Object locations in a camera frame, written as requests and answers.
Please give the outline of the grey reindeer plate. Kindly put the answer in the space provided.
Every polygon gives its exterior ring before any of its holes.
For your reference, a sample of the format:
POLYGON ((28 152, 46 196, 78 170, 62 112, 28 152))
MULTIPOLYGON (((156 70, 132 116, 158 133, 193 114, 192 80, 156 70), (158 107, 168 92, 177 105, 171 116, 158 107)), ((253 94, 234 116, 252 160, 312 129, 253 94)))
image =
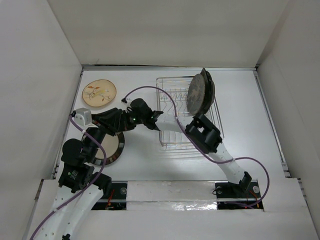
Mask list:
POLYGON ((201 74, 196 74, 190 82, 186 106, 191 115, 196 115, 203 107, 206 92, 206 82, 201 74))

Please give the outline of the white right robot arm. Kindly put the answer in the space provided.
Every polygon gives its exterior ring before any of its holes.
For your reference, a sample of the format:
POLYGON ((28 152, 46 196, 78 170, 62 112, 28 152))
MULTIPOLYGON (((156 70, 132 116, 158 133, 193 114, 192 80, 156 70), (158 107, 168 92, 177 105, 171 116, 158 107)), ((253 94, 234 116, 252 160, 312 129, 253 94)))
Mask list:
POLYGON ((204 157, 220 167, 235 196, 242 197, 249 191, 252 177, 227 151, 220 130, 204 114, 193 117, 170 115, 151 110, 141 98, 127 103, 126 113, 131 124, 143 124, 150 130, 160 132, 184 134, 204 157))

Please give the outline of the black square floral plate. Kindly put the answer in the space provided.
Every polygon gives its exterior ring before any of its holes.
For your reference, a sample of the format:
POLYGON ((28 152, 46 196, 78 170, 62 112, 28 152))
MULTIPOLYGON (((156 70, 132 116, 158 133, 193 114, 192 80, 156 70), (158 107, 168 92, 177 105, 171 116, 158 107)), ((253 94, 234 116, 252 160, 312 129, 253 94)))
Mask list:
POLYGON ((204 78, 204 97, 203 97, 203 101, 202 101, 201 108, 200 108, 200 113, 202 113, 202 114, 206 114, 209 111, 210 107, 212 106, 211 100, 210 100, 210 97, 211 97, 210 86, 211 85, 208 80, 207 72, 208 71, 205 68, 203 68, 200 72, 200 74, 204 78))

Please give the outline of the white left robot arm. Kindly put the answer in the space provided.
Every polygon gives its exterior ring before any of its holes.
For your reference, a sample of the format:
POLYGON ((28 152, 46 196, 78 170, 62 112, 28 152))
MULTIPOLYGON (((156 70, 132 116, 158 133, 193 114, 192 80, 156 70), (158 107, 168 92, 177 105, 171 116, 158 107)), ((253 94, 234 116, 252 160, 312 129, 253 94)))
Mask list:
POLYGON ((82 133, 62 146, 62 173, 50 213, 32 233, 32 240, 73 240, 84 217, 100 198, 112 194, 111 177, 95 171, 119 158, 124 147, 125 111, 92 114, 78 108, 69 122, 82 133))

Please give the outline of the striped rim cream plate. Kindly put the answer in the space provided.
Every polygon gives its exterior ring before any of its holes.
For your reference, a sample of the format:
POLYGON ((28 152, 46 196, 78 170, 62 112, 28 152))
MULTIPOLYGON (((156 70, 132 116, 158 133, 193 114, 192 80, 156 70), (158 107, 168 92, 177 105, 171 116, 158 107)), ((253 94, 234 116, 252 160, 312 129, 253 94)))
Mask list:
MULTIPOLYGON (((124 147, 125 147, 125 136, 122 132, 111 136, 105 135, 101 146, 104 148, 106 152, 106 165, 110 165, 114 163, 122 154, 124 147)), ((93 165, 102 166, 104 161, 104 154, 102 150, 99 148, 95 158, 92 161, 93 165)))

